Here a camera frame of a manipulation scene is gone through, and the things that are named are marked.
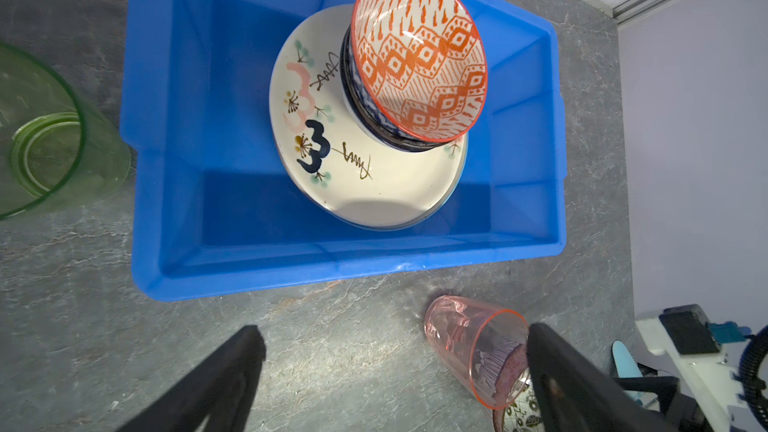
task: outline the marble surface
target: marble surface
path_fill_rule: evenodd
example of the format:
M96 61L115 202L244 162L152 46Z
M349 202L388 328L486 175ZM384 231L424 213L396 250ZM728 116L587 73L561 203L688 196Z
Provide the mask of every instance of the marble surface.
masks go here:
M130 278L134 178L103 202L0 222L6 430L113 430L244 324L267 362L247 430L492 430L438 362L422 315L443 292L505 304L603 369L633 331L618 39L579 0L507 0L560 40L568 246L552 258L177 303ZM0 40L53 65L115 123L127 0L0 0Z

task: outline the pink drinking glass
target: pink drinking glass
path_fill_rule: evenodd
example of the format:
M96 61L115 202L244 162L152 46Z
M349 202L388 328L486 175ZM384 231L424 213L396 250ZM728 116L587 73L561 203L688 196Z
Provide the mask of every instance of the pink drinking glass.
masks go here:
M480 403L503 409L530 385L528 323L493 304L443 295L424 318L427 341Z

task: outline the black cable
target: black cable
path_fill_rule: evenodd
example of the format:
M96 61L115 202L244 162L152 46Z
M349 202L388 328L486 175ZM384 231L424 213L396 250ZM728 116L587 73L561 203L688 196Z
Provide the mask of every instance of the black cable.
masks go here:
M739 363L739 381L744 386L744 400L765 430L768 430L768 399L763 395L766 383L757 377L757 373L767 354L768 326L765 326L746 346Z

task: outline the green glass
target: green glass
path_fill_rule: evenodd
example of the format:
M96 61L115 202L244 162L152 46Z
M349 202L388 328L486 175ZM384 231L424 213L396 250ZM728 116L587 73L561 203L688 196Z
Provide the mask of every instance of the green glass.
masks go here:
M118 130L53 70L0 43L0 220L109 196L130 168Z

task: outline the stack of dishes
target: stack of dishes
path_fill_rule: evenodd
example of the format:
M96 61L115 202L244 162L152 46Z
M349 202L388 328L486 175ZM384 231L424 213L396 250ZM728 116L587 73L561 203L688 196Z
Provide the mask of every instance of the stack of dishes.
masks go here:
M275 63L270 118L297 187L342 220L411 226L448 200L488 68L459 0L357 0L299 24Z

